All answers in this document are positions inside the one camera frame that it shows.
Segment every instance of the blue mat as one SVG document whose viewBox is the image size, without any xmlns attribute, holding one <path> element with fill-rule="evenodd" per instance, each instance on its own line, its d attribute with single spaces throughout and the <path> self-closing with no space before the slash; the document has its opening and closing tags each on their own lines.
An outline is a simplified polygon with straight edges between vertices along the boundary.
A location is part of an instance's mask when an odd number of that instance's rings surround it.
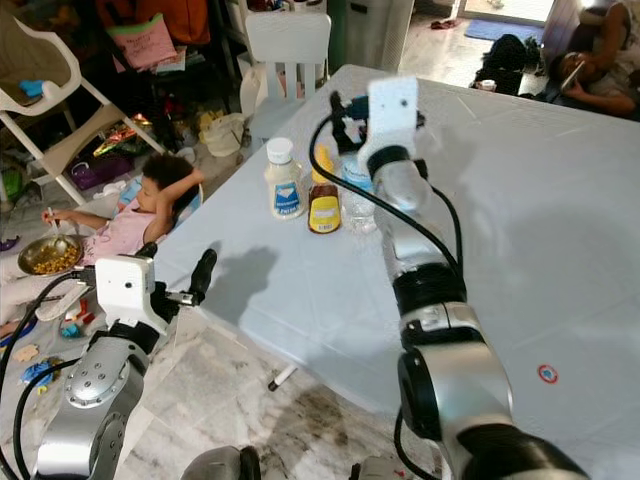
<svg viewBox="0 0 640 480">
<path fill-rule="evenodd" d="M 540 43 L 543 32 L 543 27 L 531 27 L 515 23 L 488 22 L 486 20 L 471 20 L 471 24 L 469 24 L 469 28 L 467 28 L 464 35 L 465 37 L 481 38 L 483 40 L 497 40 L 502 35 L 510 33 L 523 42 L 529 37 L 534 37 L 538 43 Z"/>
</svg>

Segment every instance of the curly hair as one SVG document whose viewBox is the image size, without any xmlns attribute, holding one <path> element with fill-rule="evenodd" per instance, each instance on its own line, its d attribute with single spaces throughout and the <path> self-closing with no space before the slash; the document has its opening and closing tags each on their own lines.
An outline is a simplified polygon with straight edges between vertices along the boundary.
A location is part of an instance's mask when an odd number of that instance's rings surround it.
<svg viewBox="0 0 640 480">
<path fill-rule="evenodd" d="M 190 175 L 191 172 L 193 172 L 193 166 L 187 160 L 168 153 L 153 155 L 142 167 L 142 174 L 153 180 L 159 190 L 167 188 L 178 180 L 182 180 Z M 197 194 L 198 186 L 195 185 L 176 200 L 173 204 L 173 216 L 177 217 Z"/>
</svg>

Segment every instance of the black cable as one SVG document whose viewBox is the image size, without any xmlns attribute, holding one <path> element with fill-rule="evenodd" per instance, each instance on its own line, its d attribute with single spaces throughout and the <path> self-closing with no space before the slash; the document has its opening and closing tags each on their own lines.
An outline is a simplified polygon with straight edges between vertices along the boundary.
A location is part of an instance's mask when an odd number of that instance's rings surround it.
<svg viewBox="0 0 640 480">
<path fill-rule="evenodd" d="M 36 387 L 38 382 L 42 380 L 44 377 L 49 375 L 50 373 L 56 372 L 58 370 L 62 370 L 63 368 L 70 367 L 74 363 L 76 363 L 79 358 L 74 358 L 73 360 L 69 360 L 67 362 L 59 363 L 58 365 L 54 365 L 53 367 L 49 367 L 46 370 L 40 372 L 36 375 L 30 382 L 29 385 L 24 389 L 22 394 L 20 395 L 20 400 L 18 400 L 18 405 L 16 406 L 16 415 L 13 418 L 13 453 L 16 456 L 16 464 L 18 465 L 18 470 L 22 474 L 24 480 L 29 480 L 31 475 L 29 474 L 29 469 L 24 461 L 24 456 L 22 455 L 22 415 L 24 413 L 24 407 L 27 403 L 27 399 L 29 398 L 29 394 Z"/>
<path fill-rule="evenodd" d="M 434 477 L 430 473 L 425 472 L 423 469 L 413 463 L 402 448 L 402 408 L 398 410 L 396 425 L 393 428 L 393 445 L 396 447 L 396 453 L 398 454 L 398 457 L 400 458 L 402 463 L 404 463 L 404 465 L 411 471 L 411 473 L 422 478 L 423 480 L 440 480 L 438 477 Z"/>
<path fill-rule="evenodd" d="M 451 200 L 447 198 L 447 196 L 438 190 L 433 185 L 431 186 L 433 193 L 439 196 L 444 204 L 449 209 L 449 214 L 451 215 L 451 220 L 453 220 L 453 230 L 456 235 L 456 259 L 458 260 L 458 268 L 460 272 L 464 272 L 464 257 L 462 256 L 462 228 L 460 227 L 460 218 L 458 218 L 458 212 L 456 212 L 456 208 L 451 203 Z"/>
<path fill-rule="evenodd" d="M 329 123 L 334 117 L 341 116 L 343 114 L 344 114 L 343 112 L 339 112 L 339 113 L 336 113 L 336 114 L 327 115 L 322 120 L 322 122 L 320 122 L 320 125 L 318 125 L 318 127 L 315 130 L 315 132 L 313 132 L 313 135 L 311 136 L 311 143 L 309 145 L 309 160 L 310 160 L 311 165 L 313 166 L 313 168 L 320 175 L 322 175 L 323 177 L 327 178 L 328 180 L 331 180 L 336 185 L 339 185 L 342 188 L 346 188 L 347 190 L 350 190 L 351 192 L 356 193 L 356 194 L 360 195 L 361 197 L 366 198 L 371 203 L 373 203 L 373 204 L 377 205 L 378 207 L 382 208 L 383 210 L 389 212 L 391 215 L 394 215 L 395 217 L 397 217 L 398 219 L 402 220 L 407 225 L 413 227 L 418 232 L 420 232 L 422 235 L 427 237 L 429 239 L 429 241 L 431 241 L 438 248 L 438 250 L 440 250 L 442 255 L 444 255 L 445 259 L 447 260 L 447 263 L 449 264 L 451 269 L 454 272 L 456 272 L 456 275 L 458 275 L 460 278 L 462 278 L 462 271 L 460 270 L 460 266 L 458 265 L 458 262 L 456 261 L 456 259 L 453 258 L 453 255 L 451 255 L 451 252 L 449 251 L 447 246 L 435 234 L 433 234 L 429 229 L 427 229 L 424 226 L 420 225 L 418 222 L 416 222 L 409 215 L 401 212 L 400 210 L 398 210 L 397 208 L 395 208 L 392 205 L 388 204 L 384 200 L 381 200 L 380 198 L 376 197 L 375 195 L 372 195 L 369 192 L 367 192 L 367 191 L 365 191 L 365 190 L 363 190 L 361 188 L 358 188 L 355 185 L 352 185 L 351 183 L 341 179 L 340 177 L 337 177 L 336 175 L 327 172 L 324 168 L 322 168 L 322 166 L 320 166 L 318 164 L 318 162 L 316 161 L 316 156 L 315 156 L 315 146 L 316 146 L 316 142 L 318 141 L 318 137 L 320 136 L 320 132 L 322 131 L 324 126 L 327 123 Z"/>
<path fill-rule="evenodd" d="M 78 279 L 78 278 L 81 278 L 81 272 L 73 271 L 53 280 L 49 285 L 47 285 L 44 288 L 44 290 L 42 290 L 42 292 L 40 292 L 40 295 L 38 295 L 38 297 L 35 299 L 32 305 L 27 309 L 27 313 L 24 314 L 24 317 L 22 317 L 22 320 L 18 324 L 18 327 L 11 335 L 11 340 L 9 340 L 9 344 L 7 345 L 7 348 L 4 351 L 4 354 L 2 355 L 2 360 L 0 360 L 0 405 L 2 404 L 2 387 L 4 385 L 4 377 L 7 373 L 7 365 L 9 363 L 9 359 L 11 358 L 11 351 L 13 350 L 13 347 L 15 346 L 16 342 L 20 338 L 20 333 L 22 333 L 22 330 L 24 330 L 24 328 L 27 326 L 27 323 L 31 321 L 32 317 L 36 312 L 36 309 L 40 306 L 42 301 L 49 294 L 49 292 L 51 292 L 51 290 L 53 290 L 56 286 L 58 286 L 60 283 L 64 282 L 65 280 Z M 20 480 L 18 476 L 15 474 L 15 472 L 12 470 L 11 465 L 9 465 L 7 458 L 4 456 L 2 447 L 0 447 L 0 466 L 2 467 L 2 472 L 5 474 L 8 480 Z"/>
</svg>

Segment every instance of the red sticker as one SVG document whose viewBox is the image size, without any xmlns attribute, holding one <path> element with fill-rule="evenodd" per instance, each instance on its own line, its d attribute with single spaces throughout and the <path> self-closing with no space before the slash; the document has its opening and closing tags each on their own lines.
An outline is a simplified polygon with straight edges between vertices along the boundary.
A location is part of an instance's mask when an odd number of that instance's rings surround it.
<svg viewBox="0 0 640 480">
<path fill-rule="evenodd" d="M 558 381 L 558 372 L 551 365 L 540 365 L 538 375 L 543 382 L 554 384 Z"/>
</svg>

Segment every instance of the white high chair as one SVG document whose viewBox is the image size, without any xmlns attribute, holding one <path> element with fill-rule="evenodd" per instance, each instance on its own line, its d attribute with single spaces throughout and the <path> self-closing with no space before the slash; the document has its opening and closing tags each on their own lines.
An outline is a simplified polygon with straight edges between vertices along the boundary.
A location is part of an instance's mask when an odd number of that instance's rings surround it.
<svg viewBox="0 0 640 480">
<path fill-rule="evenodd" d="M 303 105 L 304 100 L 298 99 L 298 66 L 305 98 L 315 93 L 316 65 L 324 66 L 327 60 L 331 19 L 323 13 L 254 13 L 245 25 L 253 57 L 264 62 L 268 92 L 249 125 L 255 151 Z M 284 63 L 284 98 L 277 63 Z"/>
<path fill-rule="evenodd" d="M 18 86 L 22 80 L 43 80 L 41 97 L 29 99 L 22 93 Z M 8 113 L 41 115 L 58 105 L 80 85 L 100 102 L 100 107 L 84 125 L 44 152 L 33 143 Z M 162 146 L 82 78 L 78 59 L 60 37 L 52 32 L 32 30 L 2 7 L 0 7 L 0 121 L 78 205 L 83 205 L 85 200 L 64 176 L 64 170 L 78 152 L 100 131 L 123 121 L 154 150 L 159 153 L 165 152 Z"/>
</svg>

